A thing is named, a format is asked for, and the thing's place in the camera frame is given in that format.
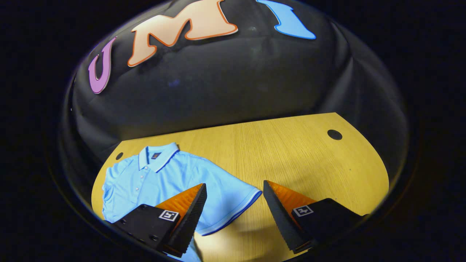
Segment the wooden table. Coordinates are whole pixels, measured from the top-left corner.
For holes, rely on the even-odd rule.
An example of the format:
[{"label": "wooden table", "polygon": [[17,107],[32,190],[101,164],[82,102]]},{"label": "wooden table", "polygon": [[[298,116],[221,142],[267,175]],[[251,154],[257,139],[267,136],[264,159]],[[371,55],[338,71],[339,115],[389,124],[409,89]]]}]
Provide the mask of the wooden table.
[{"label": "wooden table", "polygon": [[[337,130],[341,140],[329,137]],[[92,207],[102,215],[106,169],[145,146],[176,142],[180,150],[205,157],[239,179],[263,189],[265,179],[315,200],[333,198],[353,212],[372,212],[388,192],[387,171],[370,143],[336,113],[231,124],[127,140],[102,166],[92,190]],[[278,262],[296,255],[280,235],[261,196],[226,228],[194,239],[205,262]]]}]

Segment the orange letter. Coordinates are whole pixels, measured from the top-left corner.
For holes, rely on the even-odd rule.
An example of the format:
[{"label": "orange letter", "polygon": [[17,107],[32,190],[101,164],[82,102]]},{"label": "orange letter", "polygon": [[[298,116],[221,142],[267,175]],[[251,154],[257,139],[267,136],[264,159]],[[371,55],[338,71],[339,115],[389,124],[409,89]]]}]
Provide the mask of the orange letter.
[{"label": "orange letter", "polygon": [[221,1],[223,0],[197,1],[186,6],[174,18],[156,15],[137,25],[132,30],[136,33],[133,55],[128,60],[128,66],[139,65],[155,54],[157,47],[149,44],[149,35],[168,47],[173,46],[188,21],[191,24],[191,29],[185,35],[188,40],[236,33],[238,27],[226,20],[220,8]]}]

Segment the shirt sleeve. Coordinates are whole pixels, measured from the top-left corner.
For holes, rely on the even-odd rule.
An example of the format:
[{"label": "shirt sleeve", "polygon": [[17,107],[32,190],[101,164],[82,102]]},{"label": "shirt sleeve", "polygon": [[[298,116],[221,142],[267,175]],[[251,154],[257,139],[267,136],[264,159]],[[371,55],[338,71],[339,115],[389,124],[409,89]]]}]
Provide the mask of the shirt sleeve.
[{"label": "shirt sleeve", "polygon": [[105,220],[113,223],[115,222],[115,215],[114,213],[114,184],[116,183],[118,177],[123,173],[123,171],[129,166],[132,162],[131,158],[124,159],[112,167],[107,168],[107,172],[105,174],[105,182],[103,183],[102,190],[103,190],[103,208],[102,214]]},{"label": "shirt sleeve", "polygon": [[205,158],[195,161],[190,186],[205,183],[207,200],[196,232],[209,235],[226,227],[262,194]]}]

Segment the blue letter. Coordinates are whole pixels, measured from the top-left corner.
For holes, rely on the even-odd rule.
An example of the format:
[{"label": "blue letter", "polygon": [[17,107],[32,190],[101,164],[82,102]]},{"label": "blue letter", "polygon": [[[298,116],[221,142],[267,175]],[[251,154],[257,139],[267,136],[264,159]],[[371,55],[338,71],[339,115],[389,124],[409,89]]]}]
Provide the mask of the blue letter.
[{"label": "blue letter", "polygon": [[278,32],[305,39],[315,39],[315,35],[304,27],[299,18],[293,13],[291,7],[268,0],[256,1],[272,10],[278,20],[278,25],[275,26]]}]

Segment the polo shirt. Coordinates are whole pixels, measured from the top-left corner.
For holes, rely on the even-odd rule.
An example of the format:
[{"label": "polo shirt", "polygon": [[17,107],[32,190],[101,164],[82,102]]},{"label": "polo shirt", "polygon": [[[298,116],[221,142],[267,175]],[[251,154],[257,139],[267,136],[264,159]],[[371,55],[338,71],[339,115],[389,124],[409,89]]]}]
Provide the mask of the polo shirt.
[{"label": "polo shirt", "polygon": [[[200,183],[206,184],[207,200],[196,232],[203,236],[227,226],[262,194],[206,158],[180,151],[171,143],[147,146],[107,169],[102,213],[105,220],[114,223],[139,205],[156,206]],[[192,252],[191,241],[182,261],[197,257]]]}]

